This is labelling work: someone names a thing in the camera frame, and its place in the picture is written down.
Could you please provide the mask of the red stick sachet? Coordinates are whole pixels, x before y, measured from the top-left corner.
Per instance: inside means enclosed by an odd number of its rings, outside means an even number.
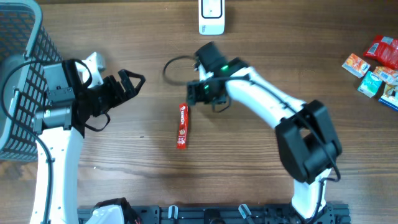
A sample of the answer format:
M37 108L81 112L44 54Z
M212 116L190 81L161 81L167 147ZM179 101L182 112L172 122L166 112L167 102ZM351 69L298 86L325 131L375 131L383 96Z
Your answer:
M177 136L177 149L184 150L187 147L187 133L188 133L188 105L182 103L179 105L180 109L180 124Z

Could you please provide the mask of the orange small box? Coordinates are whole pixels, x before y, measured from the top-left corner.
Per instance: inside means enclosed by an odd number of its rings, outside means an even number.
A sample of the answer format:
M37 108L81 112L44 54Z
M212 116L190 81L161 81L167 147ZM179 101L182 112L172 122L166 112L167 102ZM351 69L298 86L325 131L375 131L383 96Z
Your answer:
M370 69L370 64L355 54L350 54L342 67L358 78L362 78Z
M376 67L373 73L387 84L397 85L397 70L389 67Z

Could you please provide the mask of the teal small box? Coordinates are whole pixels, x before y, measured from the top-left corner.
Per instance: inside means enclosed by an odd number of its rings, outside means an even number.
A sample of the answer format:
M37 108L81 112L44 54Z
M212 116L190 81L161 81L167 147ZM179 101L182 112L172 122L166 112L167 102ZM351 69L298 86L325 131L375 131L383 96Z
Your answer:
M378 92L383 81L373 72L368 71L358 87L358 91L372 98Z

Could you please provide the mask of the red candy bag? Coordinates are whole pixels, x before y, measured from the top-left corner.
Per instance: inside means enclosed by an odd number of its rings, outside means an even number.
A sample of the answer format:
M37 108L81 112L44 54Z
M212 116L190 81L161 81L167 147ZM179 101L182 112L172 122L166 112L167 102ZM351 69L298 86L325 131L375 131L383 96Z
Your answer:
M397 70L397 38L376 35L363 55L377 60L385 67Z

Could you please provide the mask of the white cream snack bag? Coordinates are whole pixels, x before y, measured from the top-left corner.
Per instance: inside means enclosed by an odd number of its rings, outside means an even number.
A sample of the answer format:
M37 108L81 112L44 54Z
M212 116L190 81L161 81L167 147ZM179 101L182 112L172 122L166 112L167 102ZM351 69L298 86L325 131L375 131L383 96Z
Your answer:
M395 111L398 111L398 92L397 92L397 85L390 85L385 84L384 91L380 99L378 101Z

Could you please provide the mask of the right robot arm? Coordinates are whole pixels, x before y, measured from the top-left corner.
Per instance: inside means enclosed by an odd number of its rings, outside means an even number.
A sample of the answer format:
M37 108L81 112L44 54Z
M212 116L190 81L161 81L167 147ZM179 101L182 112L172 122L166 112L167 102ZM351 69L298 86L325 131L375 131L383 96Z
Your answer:
M326 183L341 179L336 159L343 149L327 107L284 93L244 60L227 60L214 42L199 48L193 59L199 79L187 83L188 104L237 101L272 128L280 161L294 180L290 204L303 221L316 223L326 207Z

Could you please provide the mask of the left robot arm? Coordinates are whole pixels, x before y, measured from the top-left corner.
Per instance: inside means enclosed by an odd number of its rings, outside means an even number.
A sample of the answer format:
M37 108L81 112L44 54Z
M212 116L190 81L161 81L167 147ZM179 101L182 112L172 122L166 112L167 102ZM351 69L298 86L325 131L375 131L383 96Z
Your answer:
M49 105L37 110L33 132L38 173L31 223L78 223L77 178L86 122L134 98L146 79L122 69L120 81L101 77L102 65L70 59L47 65Z

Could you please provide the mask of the white barcode scanner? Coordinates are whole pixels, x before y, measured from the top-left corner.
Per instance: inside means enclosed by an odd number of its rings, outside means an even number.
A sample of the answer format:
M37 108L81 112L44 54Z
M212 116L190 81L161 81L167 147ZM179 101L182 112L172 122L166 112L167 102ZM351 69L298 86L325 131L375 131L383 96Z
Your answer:
M225 29L225 0L199 0L198 25L201 35L221 35Z

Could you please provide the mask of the grey plastic mesh basket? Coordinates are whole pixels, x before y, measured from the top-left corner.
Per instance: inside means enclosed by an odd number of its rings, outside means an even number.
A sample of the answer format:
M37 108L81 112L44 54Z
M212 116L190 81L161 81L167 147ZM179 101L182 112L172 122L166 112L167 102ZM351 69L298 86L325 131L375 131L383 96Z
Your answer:
M36 161L37 145L27 133L47 87L40 61L62 56L43 24L35 1L1 0L1 109L24 124L1 115L1 159Z

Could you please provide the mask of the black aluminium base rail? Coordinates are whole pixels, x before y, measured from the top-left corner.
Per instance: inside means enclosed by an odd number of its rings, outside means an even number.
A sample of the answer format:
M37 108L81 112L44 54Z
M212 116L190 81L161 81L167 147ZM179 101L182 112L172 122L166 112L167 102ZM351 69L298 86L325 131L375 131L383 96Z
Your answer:
M289 204L265 204L263 206L249 206L250 218L244 218L237 206L230 207L178 207L177 217L169 215L168 207L133 206L132 208L141 219L141 223L210 223L219 218L225 223L304 223L305 220L295 212ZM351 216L347 204L328 202L318 213L316 223L322 224L350 224Z

